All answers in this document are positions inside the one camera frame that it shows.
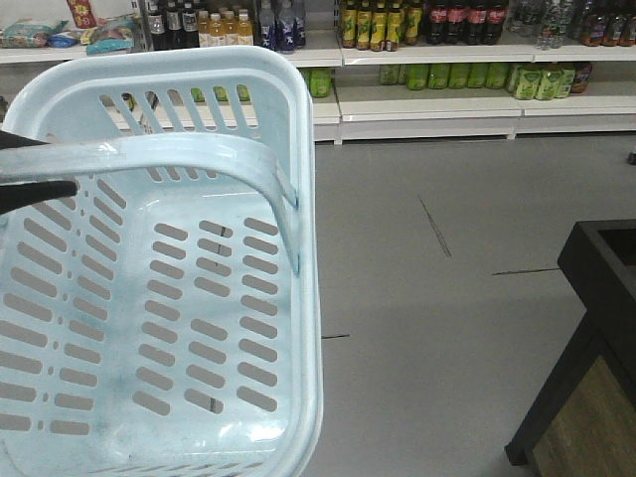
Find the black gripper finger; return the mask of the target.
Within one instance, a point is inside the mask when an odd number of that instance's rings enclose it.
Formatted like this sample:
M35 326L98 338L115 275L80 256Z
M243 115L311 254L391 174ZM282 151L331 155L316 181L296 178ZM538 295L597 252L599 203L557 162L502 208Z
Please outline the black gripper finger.
M1 214L49 200L73 197L78 192L74 181L44 181L1 186Z
M34 146L42 146L42 145L47 145L47 142L23 137L17 134L6 132L4 130L0 131L0 149L1 150L34 147Z

